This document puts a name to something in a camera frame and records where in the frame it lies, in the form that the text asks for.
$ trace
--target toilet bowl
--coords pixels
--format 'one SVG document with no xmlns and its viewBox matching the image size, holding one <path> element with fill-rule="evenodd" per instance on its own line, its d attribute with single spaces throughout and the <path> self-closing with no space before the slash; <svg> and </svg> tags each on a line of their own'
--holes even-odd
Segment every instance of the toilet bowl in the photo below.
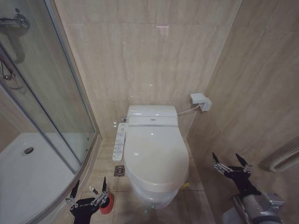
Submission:
<svg viewBox="0 0 299 224">
<path fill-rule="evenodd" d="M 173 106 L 131 105 L 124 146 L 125 170 L 139 199 L 166 207 L 185 183 L 189 156 Z"/>
</svg>

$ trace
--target toilet seat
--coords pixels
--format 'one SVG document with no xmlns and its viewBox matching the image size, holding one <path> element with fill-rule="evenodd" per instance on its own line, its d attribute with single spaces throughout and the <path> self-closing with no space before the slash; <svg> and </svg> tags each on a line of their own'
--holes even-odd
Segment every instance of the toilet seat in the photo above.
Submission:
<svg viewBox="0 0 299 224">
<path fill-rule="evenodd" d="M 124 161 L 131 182 L 151 192 L 179 189 L 189 173 L 188 151 L 177 126 L 129 126 Z"/>
</svg>

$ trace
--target floor drain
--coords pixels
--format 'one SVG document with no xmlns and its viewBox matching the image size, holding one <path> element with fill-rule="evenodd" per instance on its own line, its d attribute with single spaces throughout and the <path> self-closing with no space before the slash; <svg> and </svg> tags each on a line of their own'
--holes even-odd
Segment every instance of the floor drain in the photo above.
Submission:
<svg viewBox="0 0 299 224">
<path fill-rule="evenodd" d="M 124 176 L 125 166 L 115 166 L 114 176 Z"/>
<path fill-rule="evenodd" d="M 25 154 L 30 154 L 30 153 L 32 153 L 32 151 L 33 151 L 33 147 L 29 147 L 29 148 L 26 148 L 26 149 L 24 150 L 24 153 L 25 153 Z"/>
</svg>

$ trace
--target tiled wall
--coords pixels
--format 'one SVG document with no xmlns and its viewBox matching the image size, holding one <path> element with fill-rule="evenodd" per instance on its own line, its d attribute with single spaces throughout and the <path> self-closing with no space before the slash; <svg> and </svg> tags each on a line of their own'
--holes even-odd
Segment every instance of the tiled wall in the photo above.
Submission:
<svg viewBox="0 0 299 224">
<path fill-rule="evenodd" d="M 191 108 L 241 0 L 55 0 L 103 138 L 132 104 Z M 179 117 L 186 137 L 195 112 Z"/>
<path fill-rule="evenodd" d="M 187 138 L 217 223 L 237 190 L 213 168 L 212 152 L 228 165 L 238 164 L 235 153 L 253 164 L 251 181 L 286 201 L 284 223 L 298 222 L 299 165 L 263 168 L 299 143 L 298 74 L 299 1 L 243 0 L 206 90 L 213 106 L 197 113 Z"/>
<path fill-rule="evenodd" d="M 45 3 L 40 0 L 0 0 L 1 15 L 13 16 L 16 8 L 30 22 L 28 31 L 17 37 L 25 54 L 24 61 L 16 65 L 17 69 L 61 132 L 93 132 Z M 12 36 L 16 37 L 16 33 L 12 31 Z M 0 42 L 14 60 L 14 49 L 3 32 Z M 17 76 L 6 84 L 16 87 L 21 85 L 21 79 Z M 13 94 L 43 131 L 55 132 L 26 86 Z"/>
<path fill-rule="evenodd" d="M 20 133 L 26 132 L 36 130 L 0 88 L 0 152 Z"/>
</svg>

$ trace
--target floor tile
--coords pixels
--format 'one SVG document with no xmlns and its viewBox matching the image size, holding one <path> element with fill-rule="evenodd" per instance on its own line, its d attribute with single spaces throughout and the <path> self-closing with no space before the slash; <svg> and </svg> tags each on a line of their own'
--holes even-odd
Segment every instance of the floor tile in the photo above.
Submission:
<svg viewBox="0 0 299 224">
<path fill-rule="evenodd" d="M 97 159 L 92 175 L 97 177 L 113 177 L 115 166 L 123 165 L 123 162 L 114 162 L 112 159 Z"/>
<path fill-rule="evenodd" d="M 68 208 L 64 214 L 54 224 L 72 224 L 74 216 L 71 214 Z"/>
<path fill-rule="evenodd" d="M 130 180 L 127 176 L 120 176 L 118 179 L 117 191 L 132 191 Z"/>
<path fill-rule="evenodd" d="M 189 177 L 188 180 L 189 186 L 184 188 L 184 191 L 187 190 L 204 190 L 198 170 L 196 168 L 195 162 L 193 159 L 189 160 Z"/>
<path fill-rule="evenodd" d="M 215 224 L 204 191 L 184 192 L 192 224 Z"/>
<path fill-rule="evenodd" d="M 117 192 L 113 224 L 140 223 L 143 204 L 133 191 Z"/>
<path fill-rule="evenodd" d="M 180 191 L 166 208 L 153 210 L 144 206 L 133 191 L 117 192 L 113 224 L 129 223 L 190 224 L 184 193 Z"/>
<path fill-rule="evenodd" d="M 157 220 L 164 224 L 191 223 L 183 191 L 179 191 L 166 208 L 154 211 Z"/>
<path fill-rule="evenodd" d="M 81 198 L 89 198 L 89 197 L 95 197 L 95 195 L 91 192 L 83 192 Z M 101 223 L 101 224 L 111 224 L 113 220 L 113 213 L 114 213 L 114 207 L 111 212 L 109 212 L 106 215 L 103 215 L 100 211 L 97 211 L 93 214 L 90 223 L 91 224 L 96 224 L 96 223 Z"/>
<path fill-rule="evenodd" d="M 98 159 L 112 159 L 115 139 L 103 139 Z"/>
</svg>

